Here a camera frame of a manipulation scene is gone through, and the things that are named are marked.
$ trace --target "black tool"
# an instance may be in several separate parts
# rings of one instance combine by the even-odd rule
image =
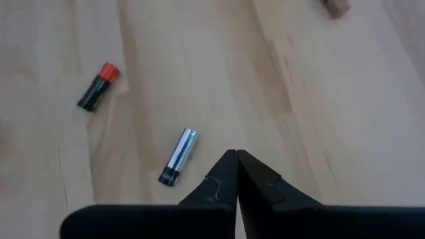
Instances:
[[[90,206],[62,223],[69,238],[423,238],[425,208],[325,206],[245,150],[228,150],[178,205]]]

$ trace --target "wooden block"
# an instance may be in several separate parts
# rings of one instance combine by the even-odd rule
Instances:
[[[342,17],[351,8],[348,0],[322,0],[334,19]]]

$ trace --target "wood grain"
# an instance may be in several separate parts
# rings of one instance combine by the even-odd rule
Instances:
[[[332,21],[317,0],[0,0],[3,237],[57,238],[93,203],[178,203],[226,149],[326,204],[424,206],[425,6],[351,5]],[[105,61],[122,77],[89,114]],[[184,127],[199,140],[168,188]]]

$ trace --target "black battery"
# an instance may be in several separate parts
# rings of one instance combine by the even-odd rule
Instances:
[[[87,89],[81,100],[78,101],[77,106],[89,112],[96,110],[102,96],[119,74],[120,71],[113,64],[105,63],[102,70],[94,78],[92,85]]]

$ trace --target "silver battery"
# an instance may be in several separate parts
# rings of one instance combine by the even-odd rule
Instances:
[[[159,176],[158,180],[161,183],[167,186],[174,186],[177,177],[180,175],[191,154],[197,136],[198,133],[195,130],[185,128],[167,166],[164,168],[161,176]]]

